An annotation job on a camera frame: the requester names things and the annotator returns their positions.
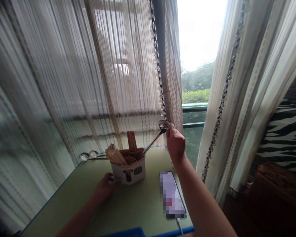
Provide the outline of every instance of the phone screen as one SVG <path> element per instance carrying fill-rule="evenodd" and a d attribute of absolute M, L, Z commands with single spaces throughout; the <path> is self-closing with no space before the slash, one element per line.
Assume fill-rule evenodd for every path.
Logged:
<path fill-rule="evenodd" d="M 160 194 L 166 218 L 185 218 L 186 210 L 172 172 L 160 171 Z"/>

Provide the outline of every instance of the glass window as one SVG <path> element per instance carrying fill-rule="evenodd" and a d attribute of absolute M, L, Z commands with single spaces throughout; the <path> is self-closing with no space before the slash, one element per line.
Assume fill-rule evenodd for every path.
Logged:
<path fill-rule="evenodd" d="M 198 151 L 204 127 L 184 128 L 183 136 L 186 139 L 185 153 L 194 169 L 196 169 Z"/>
<path fill-rule="evenodd" d="M 178 0 L 183 107 L 207 104 L 227 0 Z M 206 111 L 183 113 L 183 124 L 205 122 Z M 184 127 L 185 152 L 194 168 L 203 124 Z"/>

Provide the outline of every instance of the hand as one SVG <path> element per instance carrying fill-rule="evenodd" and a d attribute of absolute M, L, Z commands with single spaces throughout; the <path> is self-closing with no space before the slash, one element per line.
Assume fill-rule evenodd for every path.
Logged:
<path fill-rule="evenodd" d="M 166 132 L 167 147 L 173 164 L 179 163 L 184 157 L 185 137 L 170 123 L 170 128 Z"/>
<path fill-rule="evenodd" d="M 96 187 L 93 197 L 98 203 L 104 202 L 120 184 L 120 182 L 110 184 L 109 181 L 114 181 L 112 176 L 112 173 L 106 173 Z"/>

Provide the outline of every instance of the zebra print pillow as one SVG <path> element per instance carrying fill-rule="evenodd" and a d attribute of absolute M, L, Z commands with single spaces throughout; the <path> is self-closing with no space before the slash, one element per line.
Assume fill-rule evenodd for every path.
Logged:
<path fill-rule="evenodd" d="M 269 121 L 257 154 L 296 174 L 296 105 L 284 103 Z"/>

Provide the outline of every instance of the green shrub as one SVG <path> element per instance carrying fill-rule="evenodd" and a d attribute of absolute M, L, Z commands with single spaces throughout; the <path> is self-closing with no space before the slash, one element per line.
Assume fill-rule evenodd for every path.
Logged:
<path fill-rule="evenodd" d="M 182 94 L 182 103 L 200 103 L 208 101 L 210 98 L 210 88 L 205 90 L 190 91 Z"/>

